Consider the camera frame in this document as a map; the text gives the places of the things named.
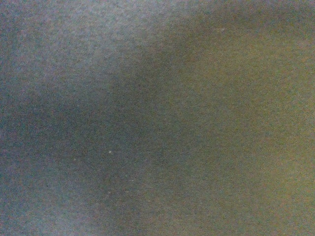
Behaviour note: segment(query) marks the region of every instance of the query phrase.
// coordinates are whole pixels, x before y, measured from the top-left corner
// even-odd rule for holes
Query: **textured background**
[[[315,234],[313,1],[0,12],[0,235]]]

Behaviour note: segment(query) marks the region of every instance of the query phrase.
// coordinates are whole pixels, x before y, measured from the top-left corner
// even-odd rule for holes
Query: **blue-gray surface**
[[[313,1],[0,12],[0,235],[315,235]]]

